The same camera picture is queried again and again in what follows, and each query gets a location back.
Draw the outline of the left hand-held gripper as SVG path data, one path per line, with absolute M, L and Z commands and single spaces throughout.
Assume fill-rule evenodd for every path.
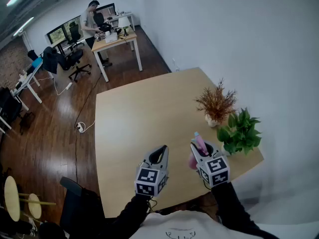
M 134 181 L 136 194 L 150 197 L 159 195 L 168 180 L 168 153 L 168 146 L 161 145 L 144 155 Z

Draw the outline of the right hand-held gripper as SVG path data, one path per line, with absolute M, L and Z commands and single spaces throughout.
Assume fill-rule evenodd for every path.
M 209 184 L 211 188 L 230 182 L 230 167 L 226 157 L 222 156 L 220 148 L 207 140 L 204 140 L 208 158 L 203 158 L 203 152 L 193 142 L 190 148 L 196 160 L 196 168 L 200 177 Z

